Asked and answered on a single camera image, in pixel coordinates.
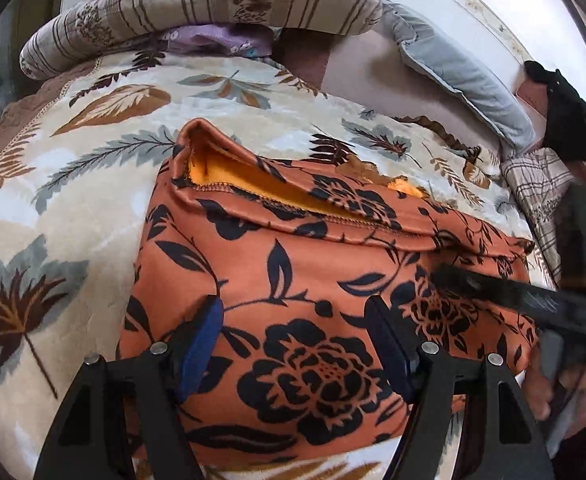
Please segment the orange black floral garment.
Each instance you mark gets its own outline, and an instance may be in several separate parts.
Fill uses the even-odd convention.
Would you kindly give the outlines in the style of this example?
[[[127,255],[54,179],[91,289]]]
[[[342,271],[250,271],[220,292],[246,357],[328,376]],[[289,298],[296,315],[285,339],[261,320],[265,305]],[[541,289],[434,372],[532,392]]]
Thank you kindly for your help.
[[[530,318],[438,292],[443,263],[526,281],[532,243],[308,159],[269,159],[196,119],[162,165],[118,350],[136,356],[207,296],[223,328],[181,422],[205,466],[309,460],[398,437],[409,408],[363,327],[378,296],[415,335],[513,373]]]

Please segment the striped folded quilt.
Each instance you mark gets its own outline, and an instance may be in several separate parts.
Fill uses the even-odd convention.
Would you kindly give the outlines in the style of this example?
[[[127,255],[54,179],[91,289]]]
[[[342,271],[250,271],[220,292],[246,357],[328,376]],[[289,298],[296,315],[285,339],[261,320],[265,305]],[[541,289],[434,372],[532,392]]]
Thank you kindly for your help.
[[[502,162],[501,171],[535,234],[552,278],[557,281],[561,263],[553,213],[570,183],[586,182],[586,162],[562,162],[550,148],[540,148]]]

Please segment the cream leaf-print blanket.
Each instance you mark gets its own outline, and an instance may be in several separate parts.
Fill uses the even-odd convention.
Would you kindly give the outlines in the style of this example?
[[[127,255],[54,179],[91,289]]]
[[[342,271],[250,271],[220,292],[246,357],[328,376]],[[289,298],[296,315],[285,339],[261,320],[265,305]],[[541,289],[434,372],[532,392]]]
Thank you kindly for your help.
[[[14,307],[34,292],[54,304],[0,358],[0,463],[17,479],[34,474],[83,354],[115,350],[152,183],[191,118],[272,158],[354,153],[508,234],[530,233],[490,149],[471,165],[417,114],[398,122],[270,62],[134,62],[121,53],[77,66],[0,121],[0,300]]]

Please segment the grey pillow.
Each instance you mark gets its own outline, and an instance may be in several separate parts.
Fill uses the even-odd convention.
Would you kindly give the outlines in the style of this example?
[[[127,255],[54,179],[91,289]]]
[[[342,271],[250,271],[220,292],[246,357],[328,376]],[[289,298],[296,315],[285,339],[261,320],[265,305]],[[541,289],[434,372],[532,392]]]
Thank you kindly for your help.
[[[484,63],[421,14],[389,0],[382,4],[384,24],[405,65],[463,102],[497,134],[505,153],[520,154],[534,144],[523,106]]]

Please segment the mauve bed sheet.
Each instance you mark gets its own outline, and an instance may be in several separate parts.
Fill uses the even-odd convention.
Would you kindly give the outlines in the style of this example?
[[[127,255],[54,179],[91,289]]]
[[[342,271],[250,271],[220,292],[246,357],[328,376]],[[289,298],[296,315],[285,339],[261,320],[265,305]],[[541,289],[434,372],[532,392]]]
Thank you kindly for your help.
[[[273,59],[325,93],[389,117],[424,116],[466,144],[500,153],[497,134],[461,99],[405,65],[397,44],[383,32],[342,37],[284,29]]]

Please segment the striped beige bolster pillow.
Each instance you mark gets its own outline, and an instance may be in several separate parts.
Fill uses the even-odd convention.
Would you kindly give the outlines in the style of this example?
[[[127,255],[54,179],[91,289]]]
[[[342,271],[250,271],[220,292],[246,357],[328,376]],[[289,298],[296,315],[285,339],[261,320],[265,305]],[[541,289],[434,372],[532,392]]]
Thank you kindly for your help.
[[[361,35],[382,0],[86,0],[36,30],[20,52],[34,80],[57,76],[128,40],[185,25],[256,24]]]

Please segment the purple cloth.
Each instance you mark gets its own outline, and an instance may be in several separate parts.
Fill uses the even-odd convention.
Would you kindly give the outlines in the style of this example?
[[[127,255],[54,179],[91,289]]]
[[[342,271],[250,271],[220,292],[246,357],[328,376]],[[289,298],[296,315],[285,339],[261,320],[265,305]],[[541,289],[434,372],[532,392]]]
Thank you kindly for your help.
[[[159,36],[169,52],[262,58],[272,52],[275,33],[264,25],[205,24],[168,29]]]

